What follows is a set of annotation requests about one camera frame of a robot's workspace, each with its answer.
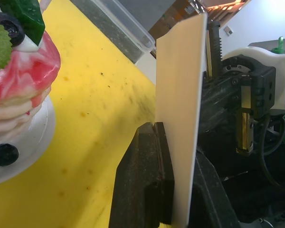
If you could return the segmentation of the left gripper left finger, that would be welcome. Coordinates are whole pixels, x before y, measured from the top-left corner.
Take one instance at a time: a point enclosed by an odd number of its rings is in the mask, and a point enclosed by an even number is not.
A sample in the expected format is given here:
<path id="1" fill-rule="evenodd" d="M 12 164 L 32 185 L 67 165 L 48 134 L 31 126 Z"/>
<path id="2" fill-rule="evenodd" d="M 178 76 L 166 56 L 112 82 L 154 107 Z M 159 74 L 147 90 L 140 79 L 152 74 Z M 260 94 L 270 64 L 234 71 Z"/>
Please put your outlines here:
<path id="1" fill-rule="evenodd" d="M 163 123 L 141 125 L 116 169 L 109 227 L 170 225 L 174 184 Z"/>

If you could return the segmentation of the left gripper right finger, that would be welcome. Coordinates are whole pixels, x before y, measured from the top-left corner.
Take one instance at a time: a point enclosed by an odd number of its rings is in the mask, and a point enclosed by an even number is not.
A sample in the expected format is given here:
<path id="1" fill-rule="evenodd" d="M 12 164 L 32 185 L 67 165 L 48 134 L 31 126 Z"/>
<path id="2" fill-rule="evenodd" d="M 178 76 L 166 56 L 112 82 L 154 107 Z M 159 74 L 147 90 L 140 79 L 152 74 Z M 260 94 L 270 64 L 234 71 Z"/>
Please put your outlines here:
<path id="1" fill-rule="evenodd" d="M 240 227 L 215 167 L 199 151 L 196 153 L 194 165 L 189 227 Z"/>

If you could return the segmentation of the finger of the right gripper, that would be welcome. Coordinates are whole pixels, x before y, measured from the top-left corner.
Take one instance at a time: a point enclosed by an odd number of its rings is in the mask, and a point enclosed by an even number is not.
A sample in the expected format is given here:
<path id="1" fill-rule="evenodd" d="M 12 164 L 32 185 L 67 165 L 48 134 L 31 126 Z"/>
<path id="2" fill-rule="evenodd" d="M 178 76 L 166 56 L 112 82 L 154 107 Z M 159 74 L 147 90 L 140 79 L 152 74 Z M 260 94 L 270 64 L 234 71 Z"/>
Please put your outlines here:
<path id="1" fill-rule="evenodd" d="M 219 77 L 222 74 L 222 47 L 219 36 L 220 23 L 213 21 L 208 23 L 209 32 L 209 76 Z"/>

